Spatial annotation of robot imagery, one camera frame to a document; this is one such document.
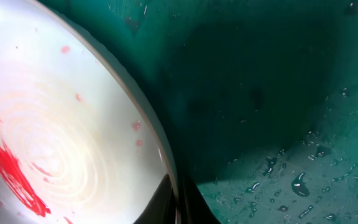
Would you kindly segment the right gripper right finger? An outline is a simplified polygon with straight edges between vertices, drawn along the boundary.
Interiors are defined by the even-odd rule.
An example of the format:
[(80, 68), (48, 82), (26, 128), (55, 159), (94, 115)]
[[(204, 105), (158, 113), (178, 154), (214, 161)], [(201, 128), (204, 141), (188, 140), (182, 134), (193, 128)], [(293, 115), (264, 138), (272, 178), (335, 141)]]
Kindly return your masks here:
[(183, 224), (220, 224), (196, 184), (189, 177), (184, 177), (181, 181), (179, 204)]

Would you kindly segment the light blue plate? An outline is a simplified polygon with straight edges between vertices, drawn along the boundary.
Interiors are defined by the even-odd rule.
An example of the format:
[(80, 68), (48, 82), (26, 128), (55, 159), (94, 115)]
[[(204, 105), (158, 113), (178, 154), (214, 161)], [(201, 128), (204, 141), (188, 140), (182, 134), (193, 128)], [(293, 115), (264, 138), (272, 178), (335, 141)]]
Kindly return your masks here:
[(141, 89), (90, 33), (0, 1), (0, 223), (134, 223), (177, 174)]

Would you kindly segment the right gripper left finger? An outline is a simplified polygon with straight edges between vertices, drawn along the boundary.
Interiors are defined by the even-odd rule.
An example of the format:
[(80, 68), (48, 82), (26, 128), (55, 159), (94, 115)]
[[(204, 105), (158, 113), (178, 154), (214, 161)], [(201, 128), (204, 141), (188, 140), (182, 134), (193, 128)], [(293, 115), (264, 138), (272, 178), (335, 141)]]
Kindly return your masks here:
[(168, 174), (165, 174), (144, 211), (134, 224), (175, 224), (176, 201)]

